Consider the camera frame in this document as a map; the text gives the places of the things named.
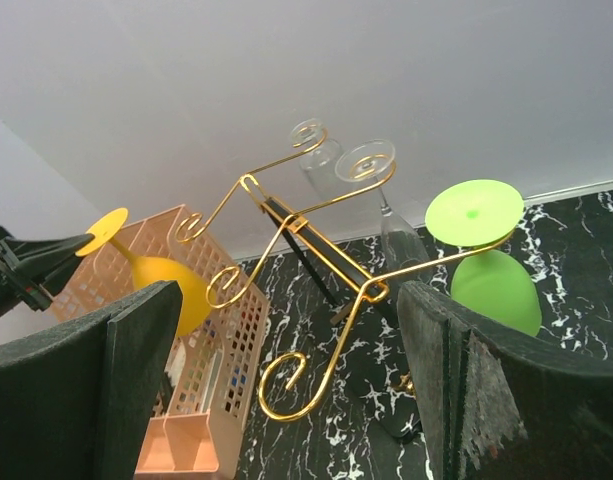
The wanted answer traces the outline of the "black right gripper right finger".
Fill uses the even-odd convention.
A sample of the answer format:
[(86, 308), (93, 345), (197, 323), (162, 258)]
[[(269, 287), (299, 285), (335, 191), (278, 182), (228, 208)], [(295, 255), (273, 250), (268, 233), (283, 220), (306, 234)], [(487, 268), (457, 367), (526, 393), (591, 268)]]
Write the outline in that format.
[(613, 479), (613, 356), (562, 349), (409, 281), (397, 314), (437, 479)]

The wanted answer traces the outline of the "yellow wine glass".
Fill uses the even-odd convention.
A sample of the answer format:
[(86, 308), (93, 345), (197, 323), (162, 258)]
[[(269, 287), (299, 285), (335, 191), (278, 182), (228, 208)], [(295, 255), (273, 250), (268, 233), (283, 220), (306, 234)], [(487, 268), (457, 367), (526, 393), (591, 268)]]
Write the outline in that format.
[(115, 236), (124, 226), (129, 215), (125, 207), (105, 214), (87, 231), (92, 239), (76, 251), (77, 257), (86, 257), (110, 243), (129, 263), (134, 290), (140, 290), (159, 281), (175, 281), (182, 293), (176, 336), (192, 333), (210, 315), (210, 300), (216, 298), (208, 283), (182, 263), (157, 256), (137, 255), (122, 245)]

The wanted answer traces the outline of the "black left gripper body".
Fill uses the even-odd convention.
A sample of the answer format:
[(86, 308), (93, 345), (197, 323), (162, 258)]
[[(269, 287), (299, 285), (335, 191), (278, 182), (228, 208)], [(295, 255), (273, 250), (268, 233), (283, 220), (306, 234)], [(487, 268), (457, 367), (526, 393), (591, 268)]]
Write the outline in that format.
[(18, 241), (0, 226), (0, 319), (20, 303), (34, 311), (45, 311), (52, 303), (51, 294), (42, 286), (42, 274), (24, 266)]

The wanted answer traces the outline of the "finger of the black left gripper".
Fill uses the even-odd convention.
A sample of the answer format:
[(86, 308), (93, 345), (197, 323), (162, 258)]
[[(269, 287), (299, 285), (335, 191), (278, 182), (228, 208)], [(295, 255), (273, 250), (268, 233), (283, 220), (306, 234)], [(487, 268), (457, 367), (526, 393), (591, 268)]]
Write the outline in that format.
[(57, 240), (22, 240), (12, 237), (18, 241), (15, 252), (21, 254), (23, 265), (34, 267), (42, 274), (42, 286), (52, 298), (65, 288), (82, 262), (82, 257), (75, 255), (76, 251), (92, 239), (87, 233)]

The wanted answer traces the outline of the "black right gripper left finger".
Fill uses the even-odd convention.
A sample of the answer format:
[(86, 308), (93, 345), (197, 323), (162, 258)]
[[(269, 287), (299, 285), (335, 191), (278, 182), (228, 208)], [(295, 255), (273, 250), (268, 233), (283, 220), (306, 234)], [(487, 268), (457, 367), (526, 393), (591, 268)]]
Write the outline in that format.
[(177, 283), (0, 345), (0, 479), (131, 479), (175, 337)]

